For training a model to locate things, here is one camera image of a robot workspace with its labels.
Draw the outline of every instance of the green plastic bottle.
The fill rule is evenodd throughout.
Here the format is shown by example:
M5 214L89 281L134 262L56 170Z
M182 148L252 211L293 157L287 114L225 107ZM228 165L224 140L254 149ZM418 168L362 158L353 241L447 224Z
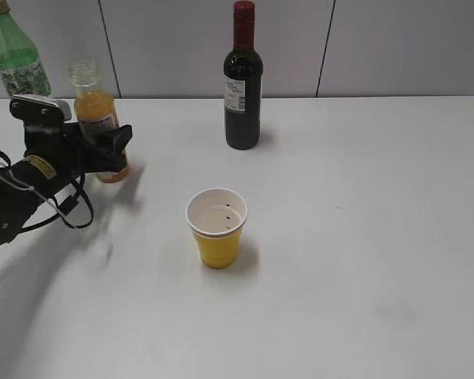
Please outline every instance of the green plastic bottle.
M31 39L9 14L6 0L0 0L0 76L9 96L33 93L49 96L51 86Z

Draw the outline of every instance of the orange juice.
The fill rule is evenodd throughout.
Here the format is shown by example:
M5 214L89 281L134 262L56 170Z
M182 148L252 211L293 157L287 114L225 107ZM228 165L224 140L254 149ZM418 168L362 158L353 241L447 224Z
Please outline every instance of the orange juice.
M85 139L93 144L99 134L119 126L111 94L98 88L100 70L93 61L80 61L70 67L72 82L77 89L74 104L77 120ZM106 183L118 182L130 172L130 166L118 173L98 172L97 178Z

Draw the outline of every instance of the green bottle label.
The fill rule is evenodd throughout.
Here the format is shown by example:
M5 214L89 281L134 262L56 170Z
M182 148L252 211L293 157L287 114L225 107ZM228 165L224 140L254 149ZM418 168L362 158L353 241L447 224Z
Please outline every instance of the green bottle label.
M27 93L43 96L51 94L51 86L40 59L31 65L14 69L0 69L0 76L11 97Z

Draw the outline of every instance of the cup rim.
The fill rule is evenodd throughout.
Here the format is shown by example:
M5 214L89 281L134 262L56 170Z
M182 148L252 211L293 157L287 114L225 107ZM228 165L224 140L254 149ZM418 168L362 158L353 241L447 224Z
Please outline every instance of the cup rim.
M195 200L195 198L199 195L202 195L203 193L206 193L206 192L209 192L209 191L214 191L214 190L223 190L223 191L228 191L228 192L231 192L233 193L234 195L236 195L237 197L239 197L243 203L244 203L244 217L243 219L241 220L241 222L239 223L239 225L237 225L236 227L233 227L232 229L228 230L228 231L220 231L220 232L217 232L217 233L211 233L211 232L208 232L208 231L203 231L202 229L198 228L198 227L195 227L193 225L193 223L190 221L190 217L188 216L188 208L190 207L191 203L193 200ZM246 220L247 220L247 203L246 201L244 200L244 198L242 196L240 196L238 193L236 193L235 191L231 190L231 189L228 189L228 188L221 188L221 187L216 187L216 188L208 188L208 189L204 189L203 191L200 191L199 193L196 193L191 199L190 201L188 201L188 205L186 206L186 221L188 223L188 225L190 226L190 228L195 232L197 233L198 235L202 236L202 237L209 237L209 238L222 238L222 237L227 237L229 235L233 235L237 230L239 230L240 228L242 228L244 226L244 224L246 223Z

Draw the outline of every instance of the gray wall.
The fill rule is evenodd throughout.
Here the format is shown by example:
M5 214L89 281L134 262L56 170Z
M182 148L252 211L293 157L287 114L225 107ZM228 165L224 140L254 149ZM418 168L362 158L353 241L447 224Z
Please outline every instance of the gray wall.
M222 96L233 0L100 1L112 55L98 0L9 0L54 96L83 57L115 96ZM335 1L255 0L265 97L474 95L474 0Z

